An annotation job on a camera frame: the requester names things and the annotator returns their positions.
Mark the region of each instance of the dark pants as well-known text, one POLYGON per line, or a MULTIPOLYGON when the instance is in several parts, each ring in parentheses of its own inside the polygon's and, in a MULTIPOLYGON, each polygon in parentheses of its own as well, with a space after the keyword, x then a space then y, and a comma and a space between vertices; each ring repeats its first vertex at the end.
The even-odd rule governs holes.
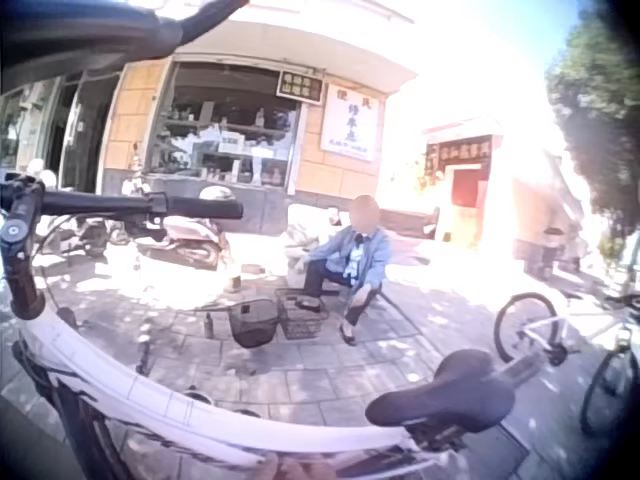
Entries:
MULTIPOLYGON (((344 278, 341 273, 332 272, 327 268, 326 260, 312 260, 307 266, 307 276, 304 280, 304 294, 309 297, 320 298, 322 282, 325 280, 344 287, 351 287, 351 281, 348 278, 344 278)), ((372 288, 362 305, 349 307, 345 315, 347 322, 355 327, 362 312, 364 312, 378 293, 380 293, 380 289, 372 288)))

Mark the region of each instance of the bicycle seat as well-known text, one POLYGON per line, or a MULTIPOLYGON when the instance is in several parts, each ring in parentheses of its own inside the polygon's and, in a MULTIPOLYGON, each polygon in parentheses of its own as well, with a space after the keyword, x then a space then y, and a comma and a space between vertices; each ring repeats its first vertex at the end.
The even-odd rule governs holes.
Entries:
POLYGON ((380 427, 427 422, 481 432, 499 424, 515 403, 513 387, 493 374, 487 352, 458 350, 440 362, 431 383, 385 393, 365 415, 380 427))
POLYGON ((558 291, 562 295, 564 295, 564 298, 566 298, 567 300, 582 300, 582 296, 578 295, 577 293, 573 293, 568 290, 562 290, 562 289, 558 289, 558 291))

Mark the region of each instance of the blue sky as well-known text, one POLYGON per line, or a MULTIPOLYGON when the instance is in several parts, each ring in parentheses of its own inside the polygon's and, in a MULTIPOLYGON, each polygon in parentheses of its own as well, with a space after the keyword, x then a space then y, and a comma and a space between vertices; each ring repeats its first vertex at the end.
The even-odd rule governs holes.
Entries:
POLYGON ((468 12, 539 68, 565 45, 580 0, 464 0, 468 12))

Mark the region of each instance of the tiled wall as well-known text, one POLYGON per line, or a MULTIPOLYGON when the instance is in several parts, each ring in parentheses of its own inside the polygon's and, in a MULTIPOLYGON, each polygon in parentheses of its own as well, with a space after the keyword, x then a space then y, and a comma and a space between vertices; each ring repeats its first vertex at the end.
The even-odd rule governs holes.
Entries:
POLYGON ((335 77, 329 77, 328 83, 356 90, 376 98, 380 102, 375 157, 372 162, 368 162, 321 150, 320 138, 324 105, 310 106, 300 157, 296 191, 342 198, 354 198, 362 194, 375 195, 382 158, 382 134, 386 97, 375 90, 335 77))
POLYGON ((153 120, 153 106, 162 88, 162 72, 168 59, 127 65, 111 112, 104 168, 125 170, 131 166, 133 144, 139 151, 153 120))

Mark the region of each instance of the bicycle wheel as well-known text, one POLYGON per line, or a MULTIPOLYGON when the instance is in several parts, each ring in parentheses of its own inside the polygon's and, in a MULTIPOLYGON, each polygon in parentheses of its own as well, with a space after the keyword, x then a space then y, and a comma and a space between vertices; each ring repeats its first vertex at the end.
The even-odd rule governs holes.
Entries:
POLYGON ((630 349, 604 357, 580 409, 580 429, 590 437, 612 433, 624 419, 638 382, 638 360, 630 349))
MULTIPOLYGON (((498 312, 493 325, 493 342, 500 358, 504 362, 510 362, 528 353, 536 342, 525 335, 524 327, 556 315, 556 309, 544 295, 530 292, 511 297, 498 312)), ((559 322, 555 320, 536 326, 532 331, 551 344, 558 337, 558 329, 559 322)))

